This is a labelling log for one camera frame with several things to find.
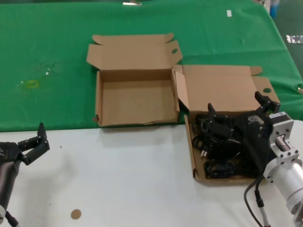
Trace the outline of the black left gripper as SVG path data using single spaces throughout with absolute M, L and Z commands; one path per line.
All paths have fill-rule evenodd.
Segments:
M 36 137 L 18 143 L 0 143 L 0 205 L 3 208 L 8 207 L 21 161 L 30 165 L 49 149 L 42 122 L 39 124 Z

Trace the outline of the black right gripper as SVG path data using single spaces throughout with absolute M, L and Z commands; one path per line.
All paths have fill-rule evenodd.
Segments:
M 260 107 L 254 111 L 239 112 L 233 115 L 235 126 L 240 131 L 244 150 L 249 154 L 261 174 L 271 159 L 269 137 L 273 132 L 268 112 L 279 112 L 280 103 L 271 100 L 268 96 L 255 92 L 255 99 Z M 211 103 L 208 103 L 208 131 L 216 136 L 233 138 L 233 118 L 219 115 Z

